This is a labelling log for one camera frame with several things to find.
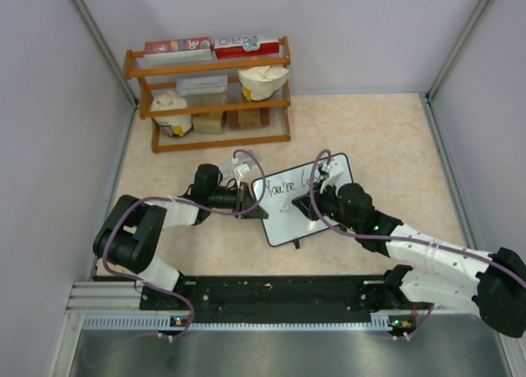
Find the white black marker pen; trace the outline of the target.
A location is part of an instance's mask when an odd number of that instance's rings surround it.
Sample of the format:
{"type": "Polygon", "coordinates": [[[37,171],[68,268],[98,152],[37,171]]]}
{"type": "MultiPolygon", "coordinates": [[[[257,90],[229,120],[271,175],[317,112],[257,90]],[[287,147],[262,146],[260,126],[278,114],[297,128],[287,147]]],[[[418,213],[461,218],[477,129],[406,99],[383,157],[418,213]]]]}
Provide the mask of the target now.
{"type": "Polygon", "coordinates": [[[291,207],[293,207],[292,204],[284,205],[284,206],[280,209],[280,212],[285,212],[285,211],[287,211],[288,209],[290,209],[291,207]]]}

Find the black framed whiteboard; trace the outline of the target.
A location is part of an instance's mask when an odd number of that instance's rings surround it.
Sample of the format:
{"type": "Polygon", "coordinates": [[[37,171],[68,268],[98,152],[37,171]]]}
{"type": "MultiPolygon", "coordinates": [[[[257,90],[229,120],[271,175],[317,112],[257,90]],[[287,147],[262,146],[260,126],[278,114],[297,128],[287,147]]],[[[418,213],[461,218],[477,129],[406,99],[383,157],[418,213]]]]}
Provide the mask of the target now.
{"type": "Polygon", "coordinates": [[[313,164],[304,163],[251,182],[254,198],[261,200],[259,206],[269,214],[262,225],[270,246],[282,246],[327,229],[322,221],[310,221],[295,207],[280,212],[292,199],[308,193],[313,164]]]}

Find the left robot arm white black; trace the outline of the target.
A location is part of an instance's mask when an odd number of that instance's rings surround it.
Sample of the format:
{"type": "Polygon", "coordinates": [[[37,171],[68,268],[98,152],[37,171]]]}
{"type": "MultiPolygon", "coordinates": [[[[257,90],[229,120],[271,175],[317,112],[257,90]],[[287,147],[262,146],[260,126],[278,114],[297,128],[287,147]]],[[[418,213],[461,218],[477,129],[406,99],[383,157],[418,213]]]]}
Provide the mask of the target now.
{"type": "Polygon", "coordinates": [[[118,199],[95,237],[93,252],[141,280],[159,287],[158,298],[168,308],[178,308],[186,299],[186,288],[177,281],[181,274],[156,254],[163,229],[203,223],[211,211],[236,218],[267,219],[256,204],[248,184],[222,186],[223,173],[210,163],[201,164],[194,182],[177,200],[147,200],[124,195],[118,199]]]}

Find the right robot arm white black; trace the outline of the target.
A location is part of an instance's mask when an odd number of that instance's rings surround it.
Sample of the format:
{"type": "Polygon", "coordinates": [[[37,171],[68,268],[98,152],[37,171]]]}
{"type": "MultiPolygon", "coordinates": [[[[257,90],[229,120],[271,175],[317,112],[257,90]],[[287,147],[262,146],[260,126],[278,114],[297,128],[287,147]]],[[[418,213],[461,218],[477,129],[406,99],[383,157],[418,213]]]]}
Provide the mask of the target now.
{"type": "Polygon", "coordinates": [[[429,237],[376,209],[357,183],[317,185],[292,201],[311,221],[320,220],[363,248],[399,260],[384,276],[385,301],[462,310],[511,338],[525,332],[525,263],[513,250],[469,250],[429,237]]]}

